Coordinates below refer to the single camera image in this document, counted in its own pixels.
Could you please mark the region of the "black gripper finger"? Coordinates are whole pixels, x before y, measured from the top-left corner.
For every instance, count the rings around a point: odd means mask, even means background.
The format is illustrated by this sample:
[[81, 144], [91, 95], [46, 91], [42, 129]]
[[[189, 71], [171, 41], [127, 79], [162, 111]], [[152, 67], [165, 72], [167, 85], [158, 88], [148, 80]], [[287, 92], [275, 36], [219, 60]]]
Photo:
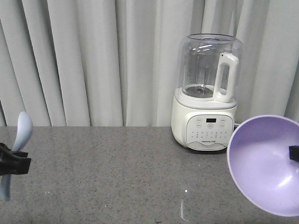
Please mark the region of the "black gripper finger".
[[0, 175], [24, 175], [29, 171], [31, 158], [26, 152], [16, 152], [0, 144]]
[[299, 162], [299, 146], [289, 146], [289, 159]]

